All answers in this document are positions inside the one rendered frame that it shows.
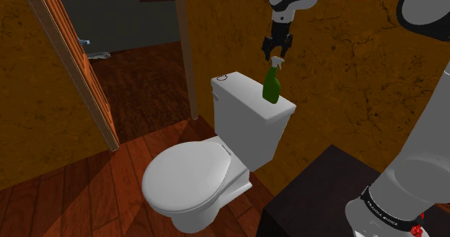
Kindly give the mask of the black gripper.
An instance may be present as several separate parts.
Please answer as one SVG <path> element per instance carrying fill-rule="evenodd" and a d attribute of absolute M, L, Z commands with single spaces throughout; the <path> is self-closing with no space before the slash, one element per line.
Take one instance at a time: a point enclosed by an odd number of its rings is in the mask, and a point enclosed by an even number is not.
<path fill-rule="evenodd" d="M 287 50 L 292 46 L 293 35 L 290 34 L 291 23 L 273 21 L 271 28 L 271 37 L 265 37 L 262 43 L 262 51 L 265 54 L 266 61 L 270 59 L 270 52 L 274 46 L 281 46 L 281 57 L 284 58 Z"/>

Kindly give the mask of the orange wooden door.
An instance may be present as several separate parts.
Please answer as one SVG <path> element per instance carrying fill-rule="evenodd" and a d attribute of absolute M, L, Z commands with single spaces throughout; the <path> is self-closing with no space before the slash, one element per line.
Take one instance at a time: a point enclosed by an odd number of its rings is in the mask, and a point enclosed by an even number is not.
<path fill-rule="evenodd" d="M 112 112 L 61 0 L 27 0 L 111 151 L 119 149 Z"/>

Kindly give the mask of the green spray bottle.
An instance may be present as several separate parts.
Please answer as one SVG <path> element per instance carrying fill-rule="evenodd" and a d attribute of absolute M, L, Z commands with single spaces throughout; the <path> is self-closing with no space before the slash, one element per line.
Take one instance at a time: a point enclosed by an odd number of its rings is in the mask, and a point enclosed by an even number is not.
<path fill-rule="evenodd" d="M 281 85 L 276 78 L 277 70 L 281 69 L 281 64 L 284 62 L 284 59 L 274 55 L 270 58 L 271 65 L 265 76 L 263 89 L 262 89 L 262 97 L 266 101 L 276 104 L 278 102 Z"/>

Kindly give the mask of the white toilet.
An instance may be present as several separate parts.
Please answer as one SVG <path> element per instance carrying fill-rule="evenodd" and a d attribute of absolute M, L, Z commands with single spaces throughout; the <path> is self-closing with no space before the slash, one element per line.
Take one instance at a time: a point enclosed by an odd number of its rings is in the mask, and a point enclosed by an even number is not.
<path fill-rule="evenodd" d="M 283 97 L 263 99 L 263 85 L 237 71 L 213 77 L 211 86 L 215 136 L 162 151 L 141 184 L 148 204 L 183 233 L 203 230 L 251 188 L 250 173 L 273 159 L 296 109 Z"/>

